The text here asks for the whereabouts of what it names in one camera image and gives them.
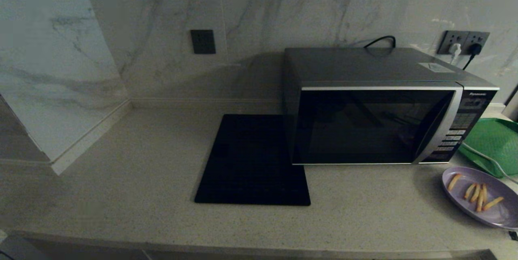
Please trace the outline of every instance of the label sticker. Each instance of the label sticker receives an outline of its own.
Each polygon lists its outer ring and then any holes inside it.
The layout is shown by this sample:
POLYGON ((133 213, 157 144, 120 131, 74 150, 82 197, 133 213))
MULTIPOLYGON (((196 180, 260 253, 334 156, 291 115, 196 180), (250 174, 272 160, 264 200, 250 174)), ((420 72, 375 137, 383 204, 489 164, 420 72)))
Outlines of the label sticker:
POLYGON ((448 68, 446 68, 442 65, 439 65, 438 63, 418 63, 418 64, 433 72, 453 73, 452 70, 449 70, 448 68))

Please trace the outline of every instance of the electrical outlet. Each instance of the electrical outlet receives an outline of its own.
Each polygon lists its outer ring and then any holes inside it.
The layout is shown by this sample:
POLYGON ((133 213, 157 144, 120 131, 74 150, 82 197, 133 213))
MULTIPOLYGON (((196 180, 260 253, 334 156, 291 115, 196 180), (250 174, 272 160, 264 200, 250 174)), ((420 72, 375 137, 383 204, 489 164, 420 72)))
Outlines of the electrical outlet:
POLYGON ((452 46, 452 44, 454 43, 459 43, 461 45, 463 45, 466 41, 466 39, 468 38, 468 33, 469 32, 465 32, 465 31, 461 31, 461 30, 447 30, 445 33, 444 33, 444 37, 442 38, 442 42, 441 42, 441 45, 439 46, 438 50, 437 50, 437 54, 441 54, 441 55, 450 55, 450 47, 452 46))
POLYGON ((461 55, 471 55, 469 48, 474 43, 479 43, 482 45, 482 48, 484 48, 485 42, 487 41, 488 37, 489 33, 487 32, 469 32, 466 41, 462 45, 461 55))
POLYGON ((191 30, 195 54, 215 54, 214 32, 212 30, 191 30))

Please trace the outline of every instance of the microwave control panel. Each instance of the microwave control panel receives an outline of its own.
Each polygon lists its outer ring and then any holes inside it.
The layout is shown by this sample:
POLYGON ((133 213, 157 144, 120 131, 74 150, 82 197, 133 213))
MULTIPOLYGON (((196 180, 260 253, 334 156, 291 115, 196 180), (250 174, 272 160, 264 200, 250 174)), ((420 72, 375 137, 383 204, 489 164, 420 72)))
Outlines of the microwave control panel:
POLYGON ((496 91, 464 90, 455 119, 439 146, 423 163, 447 163, 485 111, 496 91))

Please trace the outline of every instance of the beige countertop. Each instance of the beige countertop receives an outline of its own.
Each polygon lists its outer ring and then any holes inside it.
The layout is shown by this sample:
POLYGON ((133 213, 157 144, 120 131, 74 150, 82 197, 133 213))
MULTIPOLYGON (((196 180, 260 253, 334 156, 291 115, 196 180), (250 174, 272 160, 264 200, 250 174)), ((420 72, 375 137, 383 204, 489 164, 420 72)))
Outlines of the beige countertop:
POLYGON ((440 165, 305 166, 309 207, 194 203, 222 115, 245 112, 275 110, 133 109, 60 177, 4 173, 0 228, 138 249, 518 258, 507 231, 470 218, 442 190, 442 172, 467 164, 461 155, 440 165))

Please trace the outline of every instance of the marble wall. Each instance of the marble wall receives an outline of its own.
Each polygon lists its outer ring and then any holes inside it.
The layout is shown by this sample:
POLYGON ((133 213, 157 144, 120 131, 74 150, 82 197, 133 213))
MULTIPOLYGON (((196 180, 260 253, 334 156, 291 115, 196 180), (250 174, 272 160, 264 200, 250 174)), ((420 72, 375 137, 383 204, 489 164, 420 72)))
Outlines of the marble wall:
POLYGON ((0 94, 51 161, 127 91, 89 0, 0 0, 0 94))
POLYGON ((518 0, 91 1, 134 98, 277 99, 286 47, 360 47, 391 34, 434 54, 445 30, 491 32, 469 71, 502 88, 494 102, 517 85, 518 0), (191 29, 213 29, 217 54, 192 54, 191 29))

